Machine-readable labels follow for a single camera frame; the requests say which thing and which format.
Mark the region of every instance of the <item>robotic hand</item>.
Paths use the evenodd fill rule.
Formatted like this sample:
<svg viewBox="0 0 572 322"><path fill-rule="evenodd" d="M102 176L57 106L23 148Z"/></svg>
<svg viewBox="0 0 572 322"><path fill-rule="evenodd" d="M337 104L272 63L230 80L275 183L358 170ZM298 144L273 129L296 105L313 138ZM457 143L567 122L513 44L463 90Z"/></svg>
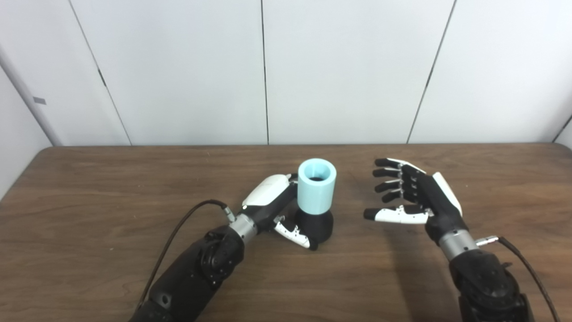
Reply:
<svg viewBox="0 0 572 322"><path fill-rule="evenodd" d="M498 258L479 246L497 237L473 240L463 221L459 201L441 173L427 175L413 164L397 159L378 159L383 167L375 177L392 177L375 187L387 203L405 199L411 205L365 209L364 218L380 222L425 224L425 231L449 260L464 322L534 322L530 304L520 293L515 278Z"/></svg>
<svg viewBox="0 0 572 322"><path fill-rule="evenodd" d="M317 249L317 243L303 235L293 221L278 216L296 194L297 175L277 174L248 195L237 216L223 206L230 224L209 231L179 255L129 321L195 321L243 260L245 245L264 230L274 229L304 248Z"/></svg>

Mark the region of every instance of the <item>robot finger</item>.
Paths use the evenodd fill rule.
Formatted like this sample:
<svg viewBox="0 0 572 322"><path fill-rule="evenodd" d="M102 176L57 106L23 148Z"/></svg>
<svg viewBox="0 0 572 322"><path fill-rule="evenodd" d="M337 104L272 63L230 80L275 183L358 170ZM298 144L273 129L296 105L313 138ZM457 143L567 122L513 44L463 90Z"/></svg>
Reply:
<svg viewBox="0 0 572 322"><path fill-rule="evenodd" d="M401 189L396 189L393 191L388 192L386 195L382 197L382 201L385 203L392 202L395 199L399 199L402 197Z"/></svg>
<svg viewBox="0 0 572 322"><path fill-rule="evenodd" d="M425 171L414 166L413 164L411 164L407 161L399 160L399 159L392 159L392 158L376 159L375 165L378 167L391 167L391 168L395 168L395 169L408 167L409 169L415 169L421 173L425 173Z"/></svg>
<svg viewBox="0 0 572 322"><path fill-rule="evenodd" d="M373 171L373 175L376 178L380 178L383 176L390 176L392 178L399 178L399 176L401 175L401 171L397 170L397 169L392 169L392 168L381 168L381 169L375 169Z"/></svg>
<svg viewBox="0 0 572 322"><path fill-rule="evenodd" d="M365 219L394 222L394 223L407 223L407 224L424 224L427 222L428 214L415 205L399 206L399 207L386 207L386 208L369 208L363 212Z"/></svg>
<svg viewBox="0 0 572 322"><path fill-rule="evenodd" d="M384 183L375 186L375 192L382 193L390 189L391 190L398 189L400 188L401 182L402 182L401 179L385 181Z"/></svg>
<svg viewBox="0 0 572 322"><path fill-rule="evenodd" d="M375 165L378 167L391 167L395 169L399 169L399 165L402 163L406 163L406 161L391 159L391 158L383 158L383 159L376 159Z"/></svg>

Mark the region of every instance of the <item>brown wooden tabletop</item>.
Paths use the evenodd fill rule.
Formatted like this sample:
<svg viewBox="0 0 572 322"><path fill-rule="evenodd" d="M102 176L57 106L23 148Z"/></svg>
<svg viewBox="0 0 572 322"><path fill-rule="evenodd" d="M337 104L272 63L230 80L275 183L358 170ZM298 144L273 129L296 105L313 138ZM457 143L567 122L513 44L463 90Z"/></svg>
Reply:
<svg viewBox="0 0 572 322"><path fill-rule="evenodd" d="M441 171L472 235L519 247L572 321L572 152L556 144L48 148L0 203L0 321L127 321L189 208L216 198L237 211L268 175L313 157L337 168L331 239L311 252L260 234L199 321L460 321L447 261L423 226L362 218L382 206L371 170L383 157ZM215 206L200 209L160 273L223 224ZM514 263L537 321L550 321L518 259L486 249Z"/></svg>

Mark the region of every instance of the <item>black stand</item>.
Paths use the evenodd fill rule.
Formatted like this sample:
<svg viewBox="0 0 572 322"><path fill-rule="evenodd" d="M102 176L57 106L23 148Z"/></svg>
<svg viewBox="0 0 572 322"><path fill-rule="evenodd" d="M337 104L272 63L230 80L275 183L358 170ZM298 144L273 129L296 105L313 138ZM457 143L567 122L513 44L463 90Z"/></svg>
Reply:
<svg viewBox="0 0 572 322"><path fill-rule="evenodd" d="M294 220L302 234L319 244L332 235L333 215L329 210L321 215L310 215L298 209Z"/></svg>

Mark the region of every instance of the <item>white wall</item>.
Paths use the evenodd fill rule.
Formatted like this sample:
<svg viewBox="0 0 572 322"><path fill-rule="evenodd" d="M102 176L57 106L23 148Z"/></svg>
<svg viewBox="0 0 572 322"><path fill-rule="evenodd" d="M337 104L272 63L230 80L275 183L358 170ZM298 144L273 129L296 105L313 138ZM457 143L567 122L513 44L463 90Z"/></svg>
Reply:
<svg viewBox="0 0 572 322"><path fill-rule="evenodd" d="M31 107L55 142L129 144L67 0L0 0L0 47L23 91L46 100Z"/></svg>
<svg viewBox="0 0 572 322"><path fill-rule="evenodd" d="M427 82L452 3L0 0L0 65L63 145L552 141L572 2L457 1Z"/></svg>
<svg viewBox="0 0 572 322"><path fill-rule="evenodd" d="M458 1L410 143L551 142L572 115L572 2Z"/></svg>
<svg viewBox="0 0 572 322"><path fill-rule="evenodd" d="M34 156L49 146L46 135L0 68L0 200Z"/></svg>
<svg viewBox="0 0 572 322"><path fill-rule="evenodd" d="M260 0L73 0L133 144L266 144Z"/></svg>
<svg viewBox="0 0 572 322"><path fill-rule="evenodd" d="M568 124L558 136L556 143L564 144L572 149L572 125Z"/></svg>
<svg viewBox="0 0 572 322"><path fill-rule="evenodd" d="M264 1L270 143L405 143L452 4Z"/></svg>

